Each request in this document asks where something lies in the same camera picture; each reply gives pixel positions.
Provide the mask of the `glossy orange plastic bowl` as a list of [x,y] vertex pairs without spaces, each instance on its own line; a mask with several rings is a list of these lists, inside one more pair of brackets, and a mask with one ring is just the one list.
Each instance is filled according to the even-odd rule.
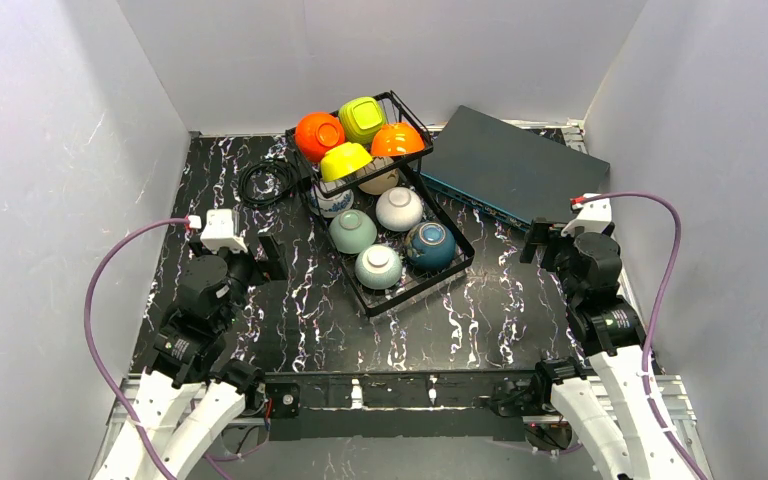
[[344,128],[337,117],[326,112],[312,112],[297,124],[294,140],[304,157],[318,164],[331,149],[346,141]]

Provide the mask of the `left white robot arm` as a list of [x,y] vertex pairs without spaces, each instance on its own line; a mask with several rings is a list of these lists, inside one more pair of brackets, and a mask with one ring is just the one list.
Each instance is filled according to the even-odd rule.
[[237,359],[213,368],[248,289],[288,277],[283,245],[270,235],[259,242],[263,259],[246,249],[211,251],[207,240],[191,241],[194,257],[178,299],[164,313],[134,397],[110,377],[96,347],[89,348],[126,411],[95,478],[184,479],[232,420],[270,415],[273,401],[261,369]]

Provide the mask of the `orange bowl white inside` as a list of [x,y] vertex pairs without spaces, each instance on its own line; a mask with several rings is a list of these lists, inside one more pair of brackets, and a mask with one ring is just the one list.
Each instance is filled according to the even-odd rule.
[[383,125],[370,145],[374,157],[397,157],[422,151],[425,142],[412,125],[405,122]]

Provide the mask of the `yellow plastic bowl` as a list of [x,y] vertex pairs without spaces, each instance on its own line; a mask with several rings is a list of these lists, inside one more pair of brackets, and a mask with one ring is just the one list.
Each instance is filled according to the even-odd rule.
[[326,152],[320,162],[322,180],[334,182],[355,173],[373,161],[363,145],[353,142],[340,144]]

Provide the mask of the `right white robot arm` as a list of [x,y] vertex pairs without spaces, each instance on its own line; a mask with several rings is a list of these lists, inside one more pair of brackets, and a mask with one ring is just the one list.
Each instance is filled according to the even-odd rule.
[[619,293],[622,261],[611,233],[567,234],[542,219],[527,231],[521,260],[544,251],[540,266],[560,280],[569,328],[610,405],[574,359],[538,363],[532,391],[570,425],[602,478],[696,479],[651,374],[639,315]]

